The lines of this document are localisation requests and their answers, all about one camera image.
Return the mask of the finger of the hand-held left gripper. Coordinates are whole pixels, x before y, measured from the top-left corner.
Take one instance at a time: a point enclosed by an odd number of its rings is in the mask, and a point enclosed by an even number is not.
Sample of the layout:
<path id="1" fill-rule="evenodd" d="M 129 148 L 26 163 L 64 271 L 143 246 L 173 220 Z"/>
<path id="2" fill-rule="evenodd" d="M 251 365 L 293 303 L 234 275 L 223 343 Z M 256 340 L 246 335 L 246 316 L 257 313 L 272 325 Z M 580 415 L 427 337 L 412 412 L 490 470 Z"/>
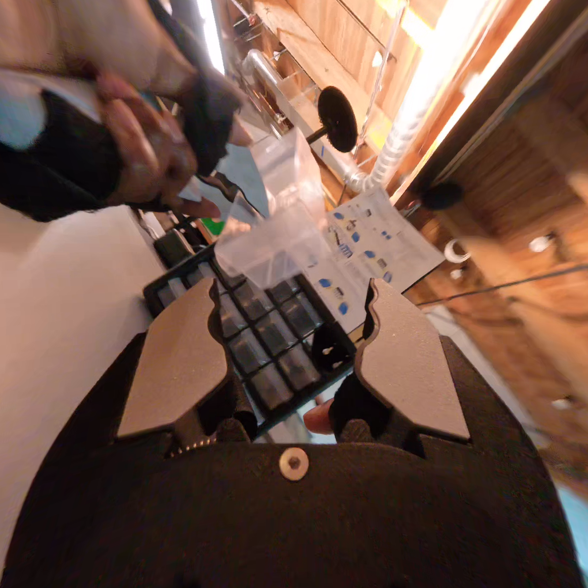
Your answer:
<path id="1" fill-rule="evenodd" d="M 269 217 L 269 200 L 261 174 L 247 146 L 229 143 L 226 155 L 218 163 L 213 176 L 221 182 L 226 196 L 240 194 L 260 214 Z"/>
<path id="2" fill-rule="evenodd" d="M 192 177 L 179 195 L 179 212 L 198 219 L 225 220 L 236 195 L 236 188 L 227 187 L 218 179 L 206 183 Z"/>

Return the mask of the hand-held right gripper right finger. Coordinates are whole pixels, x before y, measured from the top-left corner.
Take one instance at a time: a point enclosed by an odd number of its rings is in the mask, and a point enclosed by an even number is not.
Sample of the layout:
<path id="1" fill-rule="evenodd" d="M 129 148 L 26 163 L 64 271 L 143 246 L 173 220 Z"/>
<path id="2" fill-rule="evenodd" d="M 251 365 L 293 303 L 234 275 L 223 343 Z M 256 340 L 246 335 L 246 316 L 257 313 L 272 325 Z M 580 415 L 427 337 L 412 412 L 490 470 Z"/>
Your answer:
<path id="1" fill-rule="evenodd" d="M 332 403 L 336 438 L 362 420 L 375 440 L 470 440 L 437 329 L 380 278 L 369 282 L 365 310 L 353 372 Z"/>

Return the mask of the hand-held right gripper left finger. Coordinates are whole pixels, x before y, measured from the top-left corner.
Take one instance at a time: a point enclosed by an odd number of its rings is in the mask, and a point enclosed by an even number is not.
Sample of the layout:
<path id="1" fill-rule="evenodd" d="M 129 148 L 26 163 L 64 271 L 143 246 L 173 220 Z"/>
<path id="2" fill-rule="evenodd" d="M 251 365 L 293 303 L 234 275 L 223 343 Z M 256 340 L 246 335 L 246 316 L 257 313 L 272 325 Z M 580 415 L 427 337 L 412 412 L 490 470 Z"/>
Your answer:
<path id="1" fill-rule="evenodd" d="M 252 407 L 224 345 L 217 282 L 204 278 L 149 327 L 117 431 L 207 439 L 227 419 L 252 437 Z"/>

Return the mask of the clear plastic drawer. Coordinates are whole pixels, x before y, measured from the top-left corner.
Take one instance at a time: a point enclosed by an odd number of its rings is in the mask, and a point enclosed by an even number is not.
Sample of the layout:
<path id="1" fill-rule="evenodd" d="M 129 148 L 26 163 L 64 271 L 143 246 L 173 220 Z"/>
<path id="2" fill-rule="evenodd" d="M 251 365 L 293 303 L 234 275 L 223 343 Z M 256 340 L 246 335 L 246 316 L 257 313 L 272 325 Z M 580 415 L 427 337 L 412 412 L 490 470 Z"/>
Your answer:
<path id="1" fill-rule="evenodd" d="M 327 213 L 319 165 L 298 128 L 249 149 L 268 195 L 269 217 L 238 194 L 215 255 L 229 276 L 244 275 L 267 290 L 328 256 Z"/>

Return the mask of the black drawer cabinet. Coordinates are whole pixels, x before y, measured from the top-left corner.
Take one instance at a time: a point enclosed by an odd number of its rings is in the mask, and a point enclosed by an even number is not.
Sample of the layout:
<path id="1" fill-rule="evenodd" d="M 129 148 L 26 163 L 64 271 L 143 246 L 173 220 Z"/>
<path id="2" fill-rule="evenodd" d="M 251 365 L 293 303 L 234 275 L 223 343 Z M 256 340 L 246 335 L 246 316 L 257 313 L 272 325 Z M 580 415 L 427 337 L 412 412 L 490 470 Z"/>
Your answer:
<path id="1" fill-rule="evenodd" d="M 187 259 L 195 259 L 196 261 L 204 261 L 210 259 L 211 257 L 215 256 L 215 249 L 213 245 L 201 247 L 198 251 L 195 252 L 193 257 Z M 170 271 L 174 271 L 178 266 L 172 269 L 166 269 L 166 272 L 163 274 L 166 275 Z M 143 290 L 143 297 L 145 289 L 151 285 L 155 285 L 155 283 L 161 277 L 155 279 L 153 282 L 148 284 Z M 321 379 L 320 382 L 308 388 L 304 393 L 302 398 L 299 401 L 295 401 L 293 406 L 285 406 L 275 413 L 270 414 L 269 418 L 263 417 L 255 408 L 253 404 L 253 395 L 246 391 L 244 383 L 241 381 L 242 385 L 244 386 L 245 392 L 249 398 L 249 402 L 251 407 L 254 411 L 254 415 L 257 420 L 257 437 L 268 433 L 270 429 L 272 429 L 275 425 L 277 425 L 280 421 L 284 420 L 285 418 L 292 415 L 296 412 L 299 408 L 301 408 L 306 402 L 314 399 L 320 393 L 325 391 L 329 386 L 333 383 L 336 383 L 340 378 L 344 378 L 352 368 L 353 359 L 355 356 L 355 346 L 351 342 L 349 336 L 345 334 L 344 330 L 338 324 L 334 318 L 332 317 L 330 311 L 326 307 L 326 305 L 322 302 L 319 298 L 318 294 L 311 288 L 308 280 L 303 275 L 297 275 L 291 278 L 295 278 L 303 292 L 306 294 L 308 299 L 310 300 L 312 306 L 319 312 L 323 324 L 318 328 L 318 330 L 313 335 L 312 347 L 311 347 L 311 359 L 313 365 L 318 368 Z M 151 315 L 155 318 L 157 317 L 163 310 L 159 312 L 156 316 L 152 314 L 153 306 L 151 306 L 150 301 L 146 300 L 146 305 L 151 313 Z"/>

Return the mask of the person's left forearm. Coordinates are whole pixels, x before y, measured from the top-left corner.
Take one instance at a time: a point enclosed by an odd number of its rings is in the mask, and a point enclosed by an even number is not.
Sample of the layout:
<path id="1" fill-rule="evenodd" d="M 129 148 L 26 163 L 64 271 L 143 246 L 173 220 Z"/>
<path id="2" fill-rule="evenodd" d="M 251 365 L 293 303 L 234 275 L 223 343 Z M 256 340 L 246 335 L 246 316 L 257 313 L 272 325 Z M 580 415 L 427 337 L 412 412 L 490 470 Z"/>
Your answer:
<path id="1" fill-rule="evenodd" d="M 109 207 L 122 161 L 109 131 L 54 92 L 1 99 L 1 204 L 41 223 Z"/>

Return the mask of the set of clear drawers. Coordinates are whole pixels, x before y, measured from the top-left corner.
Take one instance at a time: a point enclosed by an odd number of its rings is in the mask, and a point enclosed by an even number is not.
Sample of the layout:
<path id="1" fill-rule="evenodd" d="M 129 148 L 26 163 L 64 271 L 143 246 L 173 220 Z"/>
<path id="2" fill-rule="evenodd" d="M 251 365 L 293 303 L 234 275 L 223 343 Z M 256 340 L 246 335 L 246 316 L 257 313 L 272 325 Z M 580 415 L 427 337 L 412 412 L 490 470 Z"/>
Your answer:
<path id="1" fill-rule="evenodd" d="M 145 289 L 152 314 L 179 299 L 206 278 L 217 284 L 224 341 L 254 408 L 265 418 L 293 406 L 320 382 L 313 365 L 313 335 L 323 324 L 299 282 L 290 278 L 264 291 L 244 276 L 231 277 L 212 256 L 194 258 Z"/>

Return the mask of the person's left hand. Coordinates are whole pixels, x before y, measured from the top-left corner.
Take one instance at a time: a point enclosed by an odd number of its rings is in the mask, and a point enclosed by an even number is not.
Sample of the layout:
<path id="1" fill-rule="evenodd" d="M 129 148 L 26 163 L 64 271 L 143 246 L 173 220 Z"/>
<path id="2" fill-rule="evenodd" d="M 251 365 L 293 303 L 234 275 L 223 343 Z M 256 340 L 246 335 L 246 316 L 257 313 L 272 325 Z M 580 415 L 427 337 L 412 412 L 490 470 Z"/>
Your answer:
<path id="1" fill-rule="evenodd" d="M 127 82 L 113 74 L 96 78 L 104 124 L 122 161 L 110 206 L 159 202 L 175 213 L 196 218 L 219 218 L 209 199 L 199 202 L 180 193 L 196 173 L 193 151 L 170 112 L 158 112 Z"/>

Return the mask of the person's right hand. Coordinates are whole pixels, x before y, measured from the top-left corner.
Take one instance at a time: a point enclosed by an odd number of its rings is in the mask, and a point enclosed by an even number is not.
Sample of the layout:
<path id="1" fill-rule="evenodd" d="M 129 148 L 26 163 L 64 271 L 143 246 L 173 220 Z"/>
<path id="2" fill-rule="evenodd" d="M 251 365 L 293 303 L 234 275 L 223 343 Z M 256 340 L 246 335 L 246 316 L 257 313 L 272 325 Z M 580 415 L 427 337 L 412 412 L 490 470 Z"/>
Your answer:
<path id="1" fill-rule="evenodd" d="M 315 435 L 332 435 L 329 410 L 334 399 L 325 401 L 310 409 L 303 415 L 303 422 L 307 430 Z"/>

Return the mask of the dark small box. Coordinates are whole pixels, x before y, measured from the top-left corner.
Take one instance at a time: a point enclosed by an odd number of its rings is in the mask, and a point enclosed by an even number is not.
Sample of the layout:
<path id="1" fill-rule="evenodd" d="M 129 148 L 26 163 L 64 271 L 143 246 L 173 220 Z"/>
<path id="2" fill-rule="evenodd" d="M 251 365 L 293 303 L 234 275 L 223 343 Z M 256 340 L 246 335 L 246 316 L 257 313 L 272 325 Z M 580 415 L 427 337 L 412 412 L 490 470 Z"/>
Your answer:
<path id="1" fill-rule="evenodd" d="M 180 231 L 171 229 L 153 241 L 153 248 L 166 269 L 172 269 L 195 254 Z"/>

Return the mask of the black round object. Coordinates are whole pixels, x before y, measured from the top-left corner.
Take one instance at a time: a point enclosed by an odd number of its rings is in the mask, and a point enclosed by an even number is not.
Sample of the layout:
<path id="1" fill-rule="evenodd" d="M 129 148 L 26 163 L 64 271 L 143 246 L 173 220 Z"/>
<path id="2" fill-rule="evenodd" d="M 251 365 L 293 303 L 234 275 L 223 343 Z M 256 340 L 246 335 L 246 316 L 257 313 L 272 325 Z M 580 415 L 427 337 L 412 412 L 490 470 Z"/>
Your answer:
<path id="1" fill-rule="evenodd" d="M 349 153 L 357 143 L 358 130 L 355 113 L 343 92 L 328 86 L 318 97 L 318 116 L 321 127 L 306 138 L 313 145 L 322 137 L 341 153 Z"/>
<path id="2" fill-rule="evenodd" d="M 420 203 L 426 210 L 439 212 L 461 202 L 464 194 L 464 188 L 458 183 L 442 182 L 425 189 L 420 195 Z"/>

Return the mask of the instruction sheet with blue drawings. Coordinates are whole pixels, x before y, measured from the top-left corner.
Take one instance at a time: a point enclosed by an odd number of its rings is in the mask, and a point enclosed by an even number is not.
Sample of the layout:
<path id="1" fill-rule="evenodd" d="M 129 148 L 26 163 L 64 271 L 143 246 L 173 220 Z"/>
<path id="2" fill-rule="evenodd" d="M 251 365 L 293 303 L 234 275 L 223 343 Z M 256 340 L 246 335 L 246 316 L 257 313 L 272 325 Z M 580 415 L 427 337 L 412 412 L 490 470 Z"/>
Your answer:
<path id="1" fill-rule="evenodd" d="M 382 279 L 403 293 L 444 260 L 377 187 L 327 213 L 329 255 L 305 271 L 344 332 L 365 320 L 369 281 Z"/>

